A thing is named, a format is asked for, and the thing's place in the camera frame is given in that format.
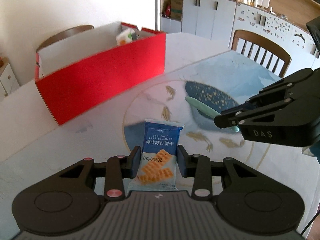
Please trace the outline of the blue gloved right hand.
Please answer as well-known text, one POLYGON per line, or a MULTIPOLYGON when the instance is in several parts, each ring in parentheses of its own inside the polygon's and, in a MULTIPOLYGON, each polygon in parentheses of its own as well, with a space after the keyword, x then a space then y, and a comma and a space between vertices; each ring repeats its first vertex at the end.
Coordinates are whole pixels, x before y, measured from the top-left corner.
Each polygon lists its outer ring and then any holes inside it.
POLYGON ((302 153, 304 155, 317 158, 318 162, 320 163, 320 141, 312 146, 302 148, 302 153))

